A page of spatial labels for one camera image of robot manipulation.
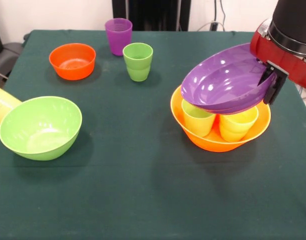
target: plastic cup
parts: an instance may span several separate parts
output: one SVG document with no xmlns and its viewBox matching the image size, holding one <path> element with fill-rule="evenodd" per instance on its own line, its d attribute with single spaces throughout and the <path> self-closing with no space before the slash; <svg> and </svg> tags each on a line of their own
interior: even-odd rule
<svg viewBox="0 0 306 240">
<path fill-rule="evenodd" d="M 254 125 L 259 117 L 259 110 L 256 106 L 231 115 L 220 115 L 219 131 L 222 138 L 227 142 L 241 140 Z"/>
<path fill-rule="evenodd" d="M 216 115 L 182 100 L 184 123 L 186 128 L 199 137 L 207 136 L 213 126 Z"/>
<path fill-rule="evenodd" d="M 123 49 L 123 57 L 129 77 L 135 82 L 148 78 L 153 57 L 153 48 L 142 42 L 135 42 Z"/>
<path fill-rule="evenodd" d="M 131 43 L 132 22 L 124 18 L 113 18 L 105 23 L 105 31 L 111 53 L 123 56 L 123 48 Z"/>
</svg>

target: dark green tablecloth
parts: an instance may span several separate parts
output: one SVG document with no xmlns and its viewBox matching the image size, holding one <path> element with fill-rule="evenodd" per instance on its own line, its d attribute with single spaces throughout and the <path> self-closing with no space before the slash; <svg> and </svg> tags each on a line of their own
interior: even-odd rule
<svg viewBox="0 0 306 240">
<path fill-rule="evenodd" d="M 5 89 L 27 100 L 55 95 L 83 114 L 80 134 L 48 162 L 0 142 L 0 239 L 306 239 L 306 108 L 288 81 L 267 131 L 231 152 L 192 144 L 170 98 L 199 62 L 249 42 L 251 33 L 134 32 L 154 49 L 151 72 L 132 82 L 105 32 L 33 31 Z M 49 53 L 82 42 L 93 74 L 56 76 Z"/>
</svg>

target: yellow object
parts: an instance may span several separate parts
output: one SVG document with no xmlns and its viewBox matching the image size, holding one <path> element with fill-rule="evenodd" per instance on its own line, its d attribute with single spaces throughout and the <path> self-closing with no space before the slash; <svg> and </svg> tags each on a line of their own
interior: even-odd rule
<svg viewBox="0 0 306 240">
<path fill-rule="evenodd" d="M 199 137 L 205 137 L 211 131 L 216 115 L 182 100 L 185 126 Z"/>
<path fill-rule="evenodd" d="M 219 131 L 222 138 L 228 142 L 241 140 L 254 125 L 259 117 L 256 106 L 231 115 L 220 115 Z"/>
<path fill-rule="evenodd" d="M 0 123 L 2 119 L 22 102 L 0 88 Z"/>
</svg>

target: bowl rim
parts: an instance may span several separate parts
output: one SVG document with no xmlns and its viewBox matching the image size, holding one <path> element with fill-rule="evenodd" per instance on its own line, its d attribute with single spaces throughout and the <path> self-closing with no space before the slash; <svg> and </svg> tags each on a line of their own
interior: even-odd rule
<svg viewBox="0 0 306 240">
<path fill-rule="evenodd" d="M 4 123 L 4 120 L 7 118 L 7 116 L 14 110 L 16 109 L 17 107 L 21 106 L 22 104 L 24 103 L 28 103 L 28 102 L 31 102 L 31 101 L 34 101 L 34 100 L 37 100 L 37 99 L 47 99 L 47 98 L 52 98 L 52 99 L 61 99 L 61 100 L 64 100 L 70 104 L 72 104 L 78 111 L 78 114 L 79 114 L 79 118 L 80 118 L 80 121 L 79 121 L 79 126 L 76 128 L 74 134 L 72 135 L 72 137 L 66 141 L 64 144 L 62 145 L 59 145 L 57 147 L 53 147 L 53 148 L 50 148 L 46 151 L 40 151 L 40 152 L 34 152 L 34 151 L 31 151 L 31 152 L 27 152 L 27 151 L 18 151 L 10 146 L 8 146 L 8 144 L 5 143 L 5 141 L 3 140 L 3 138 L 1 137 L 1 128 L 3 127 L 3 123 Z M 81 126 L 82 126 L 82 121 L 83 121 L 83 116 L 82 116 L 82 112 L 80 110 L 80 108 L 78 107 L 78 105 L 76 105 L 73 101 L 65 98 L 65 97 L 61 97 L 61 96 L 39 96 L 39 97 L 34 97 L 34 98 L 31 98 L 29 100 L 26 100 L 26 101 L 23 101 L 20 105 L 18 105 L 17 107 L 13 108 L 11 111 L 9 111 L 6 116 L 2 119 L 1 123 L 0 123 L 0 141 L 3 143 L 3 145 L 5 147 L 7 147 L 8 149 L 10 149 L 11 151 L 13 151 L 14 153 L 19 153 L 19 154 L 23 154 L 23 155 L 37 155 L 37 154 L 46 154 L 46 153 L 49 153 L 49 152 L 52 152 L 62 146 L 64 146 L 65 144 L 67 144 L 68 142 L 70 142 L 77 134 L 78 132 L 80 131 L 81 129 Z"/>
<path fill-rule="evenodd" d="M 234 49 L 234 48 L 238 48 L 238 47 L 246 46 L 246 45 L 251 45 L 251 43 L 250 43 L 250 42 L 246 42 L 246 43 L 242 43 L 242 44 L 238 44 L 238 45 L 234 45 L 234 46 L 225 48 L 225 49 L 223 49 L 222 51 L 219 51 L 219 52 L 217 52 L 217 53 L 215 53 L 215 54 L 209 56 L 208 58 L 204 59 L 203 61 L 199 62 L 195 67 L 193 67 L 193 68 L 185 75 L 185 77 L 184 77 L 184 79 L 183 79 L 183 81 L 182 81 L 182 83 L 181 83 L 181 86 L 183 85 L 183 83 L 184 83 L 184 81 L 186 80 L 186 78 L 188 77 L 188 75 L 191 74 L 196 68 L 200 67 L 200 65 L 203 64 L 203 63 L 204 63 L 205 61 L 207 61 L 208 59 L 213 58 L 213 57 L 215 57 L 215 56 L 217 56 L 217 55 L 219 55 L 219 54 L 221 54 L 221 53 L 223 53 L 223 52 L 225 52 L 225 51 L 228 51 L 228 50 L 230 50 L 230 49 Z M 251 51 L 250 51 L 250 58 L 245 58 L 245 60 L 246 60 L 246 59 L 251 59 L 251 60 L 255 60 L 255 61 L 256 61 L 256 57 L 255 57 L 255 56 L 251 57 L 251 56 L 253 56 L 253 55 L 252 55 L 252 53 L 251 53 Z M 222 102 L 212 103 L 212 104 L 197 104 L 196 102 L 191 102 L 191 101 L 188 101 L 188 100 L 186 100 L 186 101 L 189 102 L 190 104 L 193 104 L 193 105 L 196 105 L 196 106 L 200 106 L 200 107 L 201 107 L 201 106 L 206 106 L 206 107 L 217 108 L 218 105 L 223 105 L 223 104 L 226 104 L 226 103 L 228 103 L 228 102 L 231 102 L 231 101 L 234 101 L 234 100 L 236 100 L 236 99 L 239 99 L 239 98 L 241 98 L 242 96 L 248 96 L 248 95 L 250 95 L 253 91 L 257 91 L 258 89 L 261 89 L 261 87 L 263 86 L 263 84 L 266 83 L 266 82 L 268 82 L 268 81 L 270 81 L 270 84 L 269 84 L 269 86 L 270 86 L 270 85 L 272 84 L 272 82 L 274 82 L 275 79 L 276 79 L 276 74 L 273 73 L 273 74 L 270 75 L 267 79 L 265 79 L 261 84 L 257 85 L 255 88 L 253 88 L 253 89 L 251 89 L 251 90 L 249 90 L 249 91 L 247 91 L 247 92 L 245 92 L 245 93 L 239 95 L 238 97 L 235 97 L 234 99 L 228 100 L 228 101 L 222 101 Z"/>
<path fill-rule="evenodd" d="M 75 45 L 75 46 L 76 46 L 76 45 L 82 45 L 82 46 L 85 46 L 85 47 L 91 49 L 92 52 L 94 53 L 94 57 L 92 58 L 92 60 L 91 60 L 89 63 L 87 63 L 86 65 L 83 65 L 83 66 L 80 66 L 80 67 L 77 67 L 77 68 L 72 68 L 72 69 L 59 67 L 59 66 L 55 65 L 55 64 L 51 61 L 51 56 L 54 54 L 55 51 L 57 51 L 57 50 L 59 50 L 59 49 L 61 49 L 61 48 L 63 48 L 63 47 L 66 47 L 66 46 L 74 46 L 74 45 Z M 51 51 L 51 53 L 48 55 L 48 61 L 49 61 L 49 63 L 53 66 L 53 68 L 61 69 L 61 70 L 65 70 L 65 71 L 76 71 L 76 70 L 80 70 L 80 69 L 83 69 L 83 68 L 85 68 L 85 67 L 91 65 L 91 64 L 95 61 L 96 57 L 97 57 L 97 52 L 96 52 L 96 51 L 94 50 L 94 48 L 91 47 L 90 45 L 87 45 L 87 44 L 85 44 L 85 43 L 80 43 L 80 42 L 70 42 L 70 43 L 66 43 L 66 44 L 63 44 L 63 45 L 60 45 L 60 46 L 54 48 L 54 49 Z"/>
<path fill-rule="evenodd" d="M 270 122 L 271 122 L 271 110 L 270 110 L 270 107 L 267 105 L 267 108 L 268 108 L 268 121 L 267 121 L 267 124 L 265 125 L 265 127 L 263 128 L 263 130 L 257 134 L 256 136 L 253 136 L 249 139 L 245 139 L 243 141 L 233 141 L 233 142 L 221 142 L 221 141 L 214 141 L 214 140 L 211 140 L 211 139 L 206 139 L 204 137 L 201 137 L 201 136 L 198 136 L 196 135 L 195 133 L 191 132 L 190 130 L 188 130 L 180 121 L 179 119 L 175 116 L 175 113 L 174 113 L 174 109 L 172 107 L 172 102 L 174 100 L 174 96 L 175 96 L 175 93 L 178 91 L 178 89 L 181 91 L 181 85 L 178 86 L 175 91 L 173 92 L 172 94 L 172 97 L 171 97 L 171 100 L 170 100 L 170 108 L 171 108 L 171 112 L 172 112 L 172 115 L 173 117 L 175 118 L 175 120 L 177 121 L 177 123 L 182 127 L 182 129 L 184 129 L 185 132 L 188 132 L 190 133 L 192 136 L 202 140 L 202 141 L 208 141 L 208 142 L 211 142 L 211 143 L 214 143 L 214 144 L 224 144 L 224 145 L 235 145 L 235 144 L 245 144 L 253 139 L 256 139 L 257 137 L 259 137 L 260 135 L 262 135 L 264 133 L 264 131 L 269 127 L 270 125 Z"/>
</svg>

